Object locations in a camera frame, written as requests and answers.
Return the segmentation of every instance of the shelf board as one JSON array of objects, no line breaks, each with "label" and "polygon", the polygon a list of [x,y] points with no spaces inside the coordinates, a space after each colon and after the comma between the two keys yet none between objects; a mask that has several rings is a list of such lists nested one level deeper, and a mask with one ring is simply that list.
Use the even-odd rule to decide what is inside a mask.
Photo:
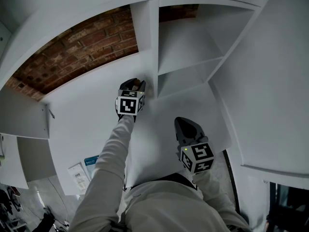
[{"label": "shelf board", "polygon": [[185,68],[160,75],[158,78],[159,98],[203,84],[195,67]]},{"label": "shelf board", "polygon": [[159,75],[222,57],[213,38],[195,18],[159,24]]}]

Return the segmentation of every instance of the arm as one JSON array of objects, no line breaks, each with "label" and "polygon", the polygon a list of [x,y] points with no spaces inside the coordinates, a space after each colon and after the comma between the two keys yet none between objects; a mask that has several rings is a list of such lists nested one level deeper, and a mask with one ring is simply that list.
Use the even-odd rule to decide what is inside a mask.
[{"label": "arm", "polygon": [[97,160],[93,179],[69,232],[105,232],[110,230],[111,222],[118,222],[117,211],[133,126],[133,116],[124,116],[113,129]]},{"label": "arm", "polygon": [[250,227],[236,211],[229,197],[220,188],[219,181],[204,171],[193,176],[193,180],[203,193],[203,200],[214,208],[226,225],[232,225],[243,231],[250,232]]}]

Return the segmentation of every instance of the black strap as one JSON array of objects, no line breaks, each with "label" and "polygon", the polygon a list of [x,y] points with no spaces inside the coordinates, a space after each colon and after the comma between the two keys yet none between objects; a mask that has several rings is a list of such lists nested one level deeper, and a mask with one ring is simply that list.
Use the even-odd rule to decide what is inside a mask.
[{"label": "black strap", "polygon": [[190,188],[193,188],[194,190],[196,190],[196,188],[192,185],[192,183],[186,177],[182,176],[179,173],[170,174],[168,176],[165,176],[165,177],[162,177],[160,179],[153,180],[153,181],[158,181],[158,180],[167,180],[167,181],[177,182],[177,183],[183,184],[187,187],[190,187]]}]

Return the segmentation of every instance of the white jacket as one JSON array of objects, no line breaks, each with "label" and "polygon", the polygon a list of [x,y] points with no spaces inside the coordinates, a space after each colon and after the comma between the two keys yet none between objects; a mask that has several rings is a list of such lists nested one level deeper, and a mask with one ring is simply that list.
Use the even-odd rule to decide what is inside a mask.
[{"label": "white jacket", "polygon": [[[133,127],[133,117],[124,116],[113,129],[69,232],[121,231],[116,225],[117,211]],[[128,189],[123,216],[128,231],[228,232],[237,228],[240,229],[235,231],[250,231],[210,171],[194,175],[193,180],[203,199],[193,188],[172,181],[151,181]]]}]

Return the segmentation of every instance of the brick wall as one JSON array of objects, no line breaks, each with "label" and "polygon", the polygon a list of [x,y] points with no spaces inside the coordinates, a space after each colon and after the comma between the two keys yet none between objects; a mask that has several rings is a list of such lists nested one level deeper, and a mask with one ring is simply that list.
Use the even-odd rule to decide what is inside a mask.
[{"label": "brick wall", "polygon": [[129,6],[96,15],[33,54],[7,86],[37,100],[98,66],[138,52]]},{"label": "brick wall", "polygon": [[198,4],[181,4],[174,6],[160,7],[159,22],[172,21],[184,18],[195,18]]}]

